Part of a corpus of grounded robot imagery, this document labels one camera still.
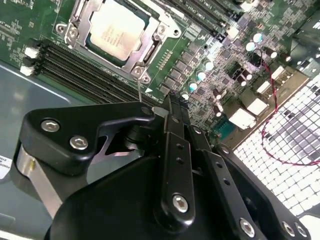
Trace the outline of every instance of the black metal arm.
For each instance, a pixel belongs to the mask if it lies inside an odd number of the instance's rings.
[[[170,93],[153,111],[130,102],[28,113],[11,175],[52,216],[48,239],[309,240],[227,146],[211,149],[187,108]],[[136,149],[144,156],[88,185],[96,156]]]

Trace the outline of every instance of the cable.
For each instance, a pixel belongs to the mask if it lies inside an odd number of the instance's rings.
[[[271,120],[274,118],[274,116],[278,113],[279,110],[279,106],[278,106],[278,99],[277,99],[277,90],[276,90],[276,86],[275,86],[275,80],[272,78],[272,72],[270,70],[270,68],[268,67],[267,63],[265,61],[263,61],[262,58],[262,54],[261,54],[261,61],[265,67],[265,70],[269,73],[270,75],[270,82],[271,82],[271,87],[272,87],[272,95],[273,95],[273,99],[274,99],[274,112],[271,114],[271,116],[268,118],[268,120],[265,122],[263,129],[262,129],[262,148],[263,150],[266,152],[266,154],[271,157],[272,159],[282,163],[282,164],[288,164],[288,165],[292,165],[292,166],[300,166],[300,167],[305,167],[305,166],[313,166],[313,165],[317,165],[320,163],[320,160],[318,161],[314,161],[314,162],[310,162],[307,164],[304,163],[293,163],[293,162],[289,162],[289,161],[283,161],[279,158],[276,158],[275,156],[273,156],[265,147],[265,135],[266,135],[266,128],[267,125],[271,122]]]

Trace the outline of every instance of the screw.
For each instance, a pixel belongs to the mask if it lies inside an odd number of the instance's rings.
[[[197,134],[201,134],[201,131],[200,131],[200,129],[199,129],[199,128],[194,127],[193,129],[194,129],[194,131],[195,131]]]
[[[304,236],[305,238],[308,237],[306,231],[305,231],[298,223],[295,223],[294,225],[295,225],[296,229],[298,229],[298,232],[299,232],[302,236]]]
[[[166,27],[163,26],[163,25],[160,25],[160,26],[157,28],[156,32],[157,32],[159,35],[164,35],[165,32],[166,32]]]
[[[140,76],[142,74],[142,72],[143,71],[142,71],[141,67],[136,67],[134,70],[134,73],[137,74],[138,76]]]
[[[147,115],[151,115],[151,114],[152,114],[151,111],[149,110],[149,108],[147,108],[147,107],[145,107],[145,106],[143,106],[143,107],[141,108],[141,110],[142,110],[142,112],[143,112],[144,114],[147,114]]]
[[[49,133],[54,133],[59,131],[60,126],[59,123],[53,120],[45,120],[41,123],[41,128]]]
[[[180,123],[179,119],[176,118],[175,116],[172,116],[171,119],[172,119],[176,124]]]
[[[253,238],[255,236],[254,228],[252,227],[250,222],[248,222],[244,218],[240,218],[240,226],[244,233],[247,234],[250,238]]]
[[[174,195],[172,199],[172,203],[179,212],[185,213],[188,211],[188,202],[183,196]]]
[[[64,28],[63,26],[57,25],[56,30],[57,30],[58,33],[63,33],[63,32],[64,32],[64,29],[65,29],[65,28]]]
[[[78,31],[75,27],[70,28],[69,35],[71,38],[75,38],[78,35]]]
[[[284,227],[284,230],[291,236],[291,237],[294,237],[295,236],[295,232],[294,230],[292,229],[292,227],[286,223],[285,221],[282,222],[282,225]]]
[[[226,147],[222,146],[221,149],[225,154],[229,154],[229,150]]]
[[[83,136],[74,136],[70,139],[70,145],[77,150],[85,150],[88,147],[88,141]]]

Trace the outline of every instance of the cpu socket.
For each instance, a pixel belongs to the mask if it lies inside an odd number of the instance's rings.
[[[182,34],[151,0],[77,0],[68,24],[55,29],[70,49],[145,84],[151,80],[148,67],[166,39]]]

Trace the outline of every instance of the motherboard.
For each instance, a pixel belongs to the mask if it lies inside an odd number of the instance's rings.
[[[170,91],[212,141],[240,144],[309,79],[292,36],[317,0],[1,0],[0,60],[84,103]]]

